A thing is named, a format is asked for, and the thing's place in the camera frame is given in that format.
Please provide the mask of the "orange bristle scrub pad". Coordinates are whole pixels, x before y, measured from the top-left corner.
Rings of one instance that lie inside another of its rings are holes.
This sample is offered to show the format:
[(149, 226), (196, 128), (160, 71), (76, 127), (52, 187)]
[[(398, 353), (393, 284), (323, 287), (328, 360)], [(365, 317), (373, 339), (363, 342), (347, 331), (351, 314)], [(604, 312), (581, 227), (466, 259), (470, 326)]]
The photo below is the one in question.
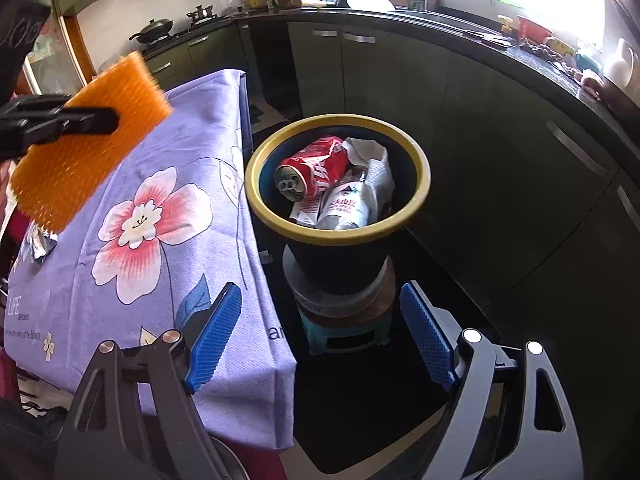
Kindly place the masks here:
[(36, 145), (11, 177), (17, 209), (51, 233), (62, 232), (106, 177), (171, 114), (164, 92), (137, 51), (96, 76), (63, 110), (83, 107), (114, 110), (115, 131), (63, 134)]

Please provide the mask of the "crushed red soda can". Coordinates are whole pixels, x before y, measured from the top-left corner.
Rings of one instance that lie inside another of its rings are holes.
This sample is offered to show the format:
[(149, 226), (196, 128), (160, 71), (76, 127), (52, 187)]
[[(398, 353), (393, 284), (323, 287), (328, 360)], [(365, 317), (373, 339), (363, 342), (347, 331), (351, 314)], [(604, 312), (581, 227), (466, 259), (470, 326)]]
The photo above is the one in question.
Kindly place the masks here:
[(343, 140), (337, 136), (322, 136), (283, 159), (274, 172), (274, 184), (291, 202), (311, 200), (340, 180), (348, 166)]

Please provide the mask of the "white plastic bag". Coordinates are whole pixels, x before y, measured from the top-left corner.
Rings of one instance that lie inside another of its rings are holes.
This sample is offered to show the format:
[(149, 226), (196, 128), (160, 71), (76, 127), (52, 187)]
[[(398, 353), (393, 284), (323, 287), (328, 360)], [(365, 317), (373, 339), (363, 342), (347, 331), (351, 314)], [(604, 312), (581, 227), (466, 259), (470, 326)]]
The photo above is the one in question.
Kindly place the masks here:
[(368, 223), (381, 220), (393, 198), (395, 182), (388, 151), (375, 140), (347, 138), (343, 148), (352, 166), (364, 169), (364, 202), (369, 207)]

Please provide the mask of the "white red-print milk box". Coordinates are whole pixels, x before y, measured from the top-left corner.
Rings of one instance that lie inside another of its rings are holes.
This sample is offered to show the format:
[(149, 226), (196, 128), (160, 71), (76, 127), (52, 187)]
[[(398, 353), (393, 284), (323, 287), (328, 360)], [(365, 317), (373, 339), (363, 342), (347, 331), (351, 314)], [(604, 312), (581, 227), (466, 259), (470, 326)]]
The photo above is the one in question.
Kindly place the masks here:
[(324, 195), (320, 194), (313, 198), (306, 198), (293, 205), (288, 220), (298, 226), (314, 228), (318, 222), (322, 211)]

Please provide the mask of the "green lower kitchen cabinets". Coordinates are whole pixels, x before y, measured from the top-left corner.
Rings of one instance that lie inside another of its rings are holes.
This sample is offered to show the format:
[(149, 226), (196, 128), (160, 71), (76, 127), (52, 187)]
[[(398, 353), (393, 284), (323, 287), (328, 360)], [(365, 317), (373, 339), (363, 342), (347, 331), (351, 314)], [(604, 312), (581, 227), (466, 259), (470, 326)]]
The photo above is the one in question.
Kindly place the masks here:
[(544, 345), (588, 478), (637, 459), (637, 131), (521, 55), (394, 18), (223, 21), (150, 65), (165, 88), (244, 68), (285, 118), (347, 112), (408, 133), (432, 186), (388, 242), (399, 277), (504, 344)]

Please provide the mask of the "black wok on stove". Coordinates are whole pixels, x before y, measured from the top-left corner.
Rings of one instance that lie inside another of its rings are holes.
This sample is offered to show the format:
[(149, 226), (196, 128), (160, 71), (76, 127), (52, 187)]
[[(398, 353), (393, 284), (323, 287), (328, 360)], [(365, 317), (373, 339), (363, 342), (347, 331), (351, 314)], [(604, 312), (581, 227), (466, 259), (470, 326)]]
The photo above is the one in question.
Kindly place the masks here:
[(129, 40), (137, 40), (139, 44), (152, 44), (154, 41), (165, 38), (169, 35), (173, 21), (169, 18), (161, 18), (160, 20), (151, 20), (135, 34), (129, 37)]

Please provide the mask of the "purple floral tablecloth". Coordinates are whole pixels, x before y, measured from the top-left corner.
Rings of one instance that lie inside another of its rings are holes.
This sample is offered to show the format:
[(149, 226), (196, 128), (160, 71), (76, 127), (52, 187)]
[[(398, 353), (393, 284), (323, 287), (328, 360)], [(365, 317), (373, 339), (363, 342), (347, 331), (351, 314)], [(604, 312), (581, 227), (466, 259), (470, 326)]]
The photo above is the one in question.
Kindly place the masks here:
[(171, 116), (98, 187), (43, 262), (23, 243), (3, 339), (19, 367), (74, 391), (100, 342), (149, 344), (233, 283), (240, 315), (194, 402), (215, 436), (283, 451), (294, 441), (296, 362), (245, 195), (244, 84), (240, 70), (218, 70), (170, 90)]

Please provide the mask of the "steel pot on stove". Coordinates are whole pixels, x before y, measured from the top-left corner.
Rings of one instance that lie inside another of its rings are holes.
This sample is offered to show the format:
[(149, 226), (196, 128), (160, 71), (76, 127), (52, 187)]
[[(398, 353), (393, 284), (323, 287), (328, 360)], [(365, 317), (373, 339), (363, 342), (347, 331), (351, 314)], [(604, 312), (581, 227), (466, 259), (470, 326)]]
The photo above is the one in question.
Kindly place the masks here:
[(218, 18), (214, 12), (214, 6), (201, 6), (200, 4), (193, 11), (188, 12), (186, 16), (190, 18), (192, 27)]

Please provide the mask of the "teal plastic stool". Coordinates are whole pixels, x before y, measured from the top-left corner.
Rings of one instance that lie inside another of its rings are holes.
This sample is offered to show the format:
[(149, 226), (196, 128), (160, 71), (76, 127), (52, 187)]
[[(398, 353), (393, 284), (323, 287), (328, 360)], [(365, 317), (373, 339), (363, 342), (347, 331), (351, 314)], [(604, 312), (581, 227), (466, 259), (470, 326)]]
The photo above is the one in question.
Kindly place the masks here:
[(382, 314), (376, 320), (348, 327), (324, 326), (323, 320), (313, 321), (302, 310), (299, 310), (299, 316), (303, 323), (309, 353), (312, 356), (355, 352), (382, 346), (390, 340), (390, 324), (392, 324), (390, 312)]

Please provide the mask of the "blue bin with yellow rim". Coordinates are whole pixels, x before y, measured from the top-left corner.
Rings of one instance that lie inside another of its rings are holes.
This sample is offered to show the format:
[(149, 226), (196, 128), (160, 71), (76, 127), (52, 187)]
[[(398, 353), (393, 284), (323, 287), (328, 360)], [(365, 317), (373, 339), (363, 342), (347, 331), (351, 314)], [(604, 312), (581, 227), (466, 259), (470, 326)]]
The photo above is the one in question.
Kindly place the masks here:
[(259, 144), (245, 174), (250, 209), (284, 239), (324, 292), (369, 286), (390, 240), (424, 205), (431, 168), (404, 130), (369, 116), (323, 114)]

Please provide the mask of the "white plate by sink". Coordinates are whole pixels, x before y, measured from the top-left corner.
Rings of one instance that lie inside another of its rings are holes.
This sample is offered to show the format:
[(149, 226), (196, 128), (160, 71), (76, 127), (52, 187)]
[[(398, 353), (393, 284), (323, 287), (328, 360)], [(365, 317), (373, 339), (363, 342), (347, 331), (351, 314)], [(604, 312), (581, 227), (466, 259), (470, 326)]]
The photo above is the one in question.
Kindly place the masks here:
[(340, 0), (339, 8), (368, 12), (393, 12), (394, 4), (390, 0)]

